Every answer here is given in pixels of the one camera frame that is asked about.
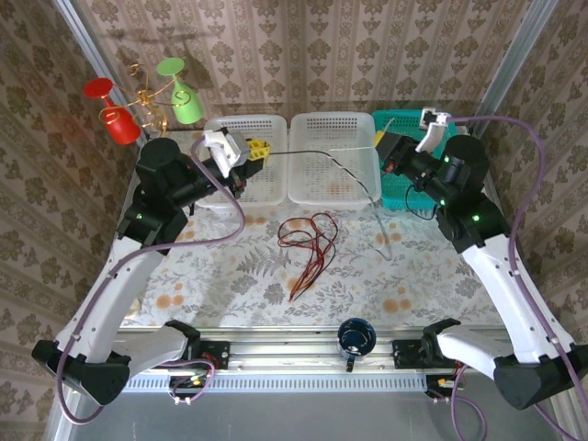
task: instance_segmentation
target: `dark mug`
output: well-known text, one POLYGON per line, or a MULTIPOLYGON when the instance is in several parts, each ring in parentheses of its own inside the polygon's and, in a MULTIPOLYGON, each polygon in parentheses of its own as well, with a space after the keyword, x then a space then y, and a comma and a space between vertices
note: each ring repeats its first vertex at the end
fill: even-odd
POLYGON ((347 360, 347 372, 353 371, 357 359, 361 359, 376 346, 376 331, 363 319, 349 319, 337 332, 339 352, 347 360))

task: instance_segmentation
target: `floral tablecloth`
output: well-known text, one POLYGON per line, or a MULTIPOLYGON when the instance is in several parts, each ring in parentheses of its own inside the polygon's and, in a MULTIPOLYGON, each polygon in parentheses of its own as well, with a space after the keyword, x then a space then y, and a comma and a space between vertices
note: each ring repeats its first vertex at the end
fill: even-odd
MULTIPOLYGON (((299 299, 289 291, 308 251, 277 246, 277 228, 312 211, 285 202, 247 213, 236 240, 175 249, 153 272, 124 326, 178 319, 196 326, 338 325, 362 317, 375 325, 422 326, 454 317, 502 324, 479 280, 434 220, 407 212, 330 211, 339 226, 331 266, 299 299)), ((236 215, 196 209, 178 241, 221 237, 236 215)))

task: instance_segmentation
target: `cyan plastic basket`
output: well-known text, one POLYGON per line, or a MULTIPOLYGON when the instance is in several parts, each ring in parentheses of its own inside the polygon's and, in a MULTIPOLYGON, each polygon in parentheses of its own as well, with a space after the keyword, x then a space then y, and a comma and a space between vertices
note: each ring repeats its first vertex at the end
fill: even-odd
MULTIPOLYGON (((421 110, 377 110, 372 113, 372 117, 376 123, 376 131, 383 130, 386 124, 394 118, 394 121, 388 126, 388 132, 410 136, 417 141, 420 141, 425 135, 425 131, 419 129, 421 110)), ((445 130, 443 140, 433 152, 435 158, 441 157, 447 140, 456 134, 458 134, 458 131, 455 124, 450 123, 445 130)), ((384 207, 387 209, 406 209, 404 196, 406 195, 406 189, 411 185, 411 181, 404 176, 383 174, 383 172, 381 181, 382 204, 384 207)), ((417 193, 416 191, 411 191, 409 194, 408 204, 411 209, 415 210, 433 209, 435 205, 434 201, 425 193, 417 193)))

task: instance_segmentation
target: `tangled red wire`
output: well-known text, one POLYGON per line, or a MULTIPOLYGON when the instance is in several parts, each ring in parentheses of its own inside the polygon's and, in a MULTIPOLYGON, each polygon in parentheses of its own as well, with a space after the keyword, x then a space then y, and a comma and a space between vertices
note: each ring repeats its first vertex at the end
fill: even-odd
POLYGON ((312 286, 312 284, 316 281, 317 278, 319 278, 322 272, 332 263, 336 254, 334 241, 337 238, 338 232, 339 227, 337 226, 337 222, 335 222, 328 213, 315 213, 310 218, 290 218, 285 220, 279 226, 277 229, 277 244, 280 247, 289 248, 294 246, 296 248, 306 248, 311 250, 311 256, 309 257, 304 271, 302 271, 302 274, 290 291, 289 301, 293 301, 300 297, 308 288, 312 286), (314 221, 317 217, 324 217, 329 220, 334 229, 334 234, 332 237, 328 237, 325 232, 317 226, 316 222, 314 221), (297 228, 296 230, 290 230, 289 232, 283 232, 284 228, 288 226, 289 223, 294 221, 301 221, 310 225, 312 232, 307 232, 305 230, 301 230, 300 228, 297 228), (329 254, 331 249, 333 249, 333 254, 327 262, 326 256, 329 254))

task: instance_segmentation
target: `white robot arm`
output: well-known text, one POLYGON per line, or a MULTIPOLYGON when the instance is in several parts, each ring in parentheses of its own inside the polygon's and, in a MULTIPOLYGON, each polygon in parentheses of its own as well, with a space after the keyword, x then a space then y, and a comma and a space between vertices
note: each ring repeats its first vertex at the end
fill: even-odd
MULTIPOLYGON (((246 179, 263 168, 263 161, 250 159, 249 143, 239 133, 207 130, 203 140, 213 153, 203 166, 238 198, 246 179)), ((152 140, 142 148, 136 171, 141 183, 117 228, 118 238, 104 269, 55 340, 38 341, 32 353, 53 376, 62 377, 67 385, 101 405, 114 400, 139 372, 178 358, 198 358, 202 352, 199 332, 178 321, 124 344, 114 343, 131 303, 169 251, 166 244, 173 243, 186 225, 183 208, 217 189, 177 144, 166 138, 152 140), (126 258, 151 245, 159 245, 158 250, 126 258), (65 360, 62 372, 61 359, 65 360)))
MULTIPOLYGON (((424 329, 423 360, 429 367, 440 366, 448 359, 467 364, 493 379, 515 408, 525 409, 572 386, 555 345, 561 345, 580 377, 588 372, 588 346, 574 343, 522 265, 516 265, 514 274, 508 252, 510 228, 500 210, 481 192, 490 164, 480 141, 454 136, 441 159, 431 155, 449 117, 425 108, 421 128, 427 133, 421 141, 381 133, 376 150, 382 170, 406 176, 417 191, 435 201, 439 229, 480 278, 511 341, 490 340, 447 319, 424 329), (555 337, 549 338, 515 276, 525 282, 555 337)), ((520 264, 516 250, 514 259, 520 264)))

